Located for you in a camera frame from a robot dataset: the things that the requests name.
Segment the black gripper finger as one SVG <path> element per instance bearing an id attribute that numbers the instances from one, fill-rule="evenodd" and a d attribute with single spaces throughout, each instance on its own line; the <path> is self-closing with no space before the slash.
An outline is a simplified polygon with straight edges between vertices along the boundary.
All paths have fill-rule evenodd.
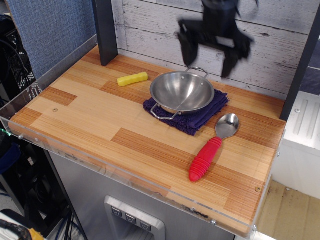
<path id="1" fill-rule="evenodd" d="M 251 53 L 251 41 L 241 42 L 234 48 L 225 46 L 222 50 L 224 52 L 225 59 L 223 62 L 221 77 L 227 78 L 236 67 L 238 61 L 249 57 Z"/>
<path id="2" fill-rule="evenodd" d="M 183 62 L 189 67 L 197 59 L 199 44 L 188 32 L 180 32 L 178 34 L 178 39 L 181 45 Z"/>

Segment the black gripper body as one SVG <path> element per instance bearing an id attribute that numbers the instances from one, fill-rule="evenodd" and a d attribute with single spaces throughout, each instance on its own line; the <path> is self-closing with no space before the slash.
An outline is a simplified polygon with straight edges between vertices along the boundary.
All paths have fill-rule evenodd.
<path id="1" fill-rule="evenodd" d="M 203 0 L 202 20 L 180 19 L 179 33 L 189 33 L 198 44 L 234 48 L 252 38 L 242 33 L 236 23 L 239 15 L 237 0 Z"/>

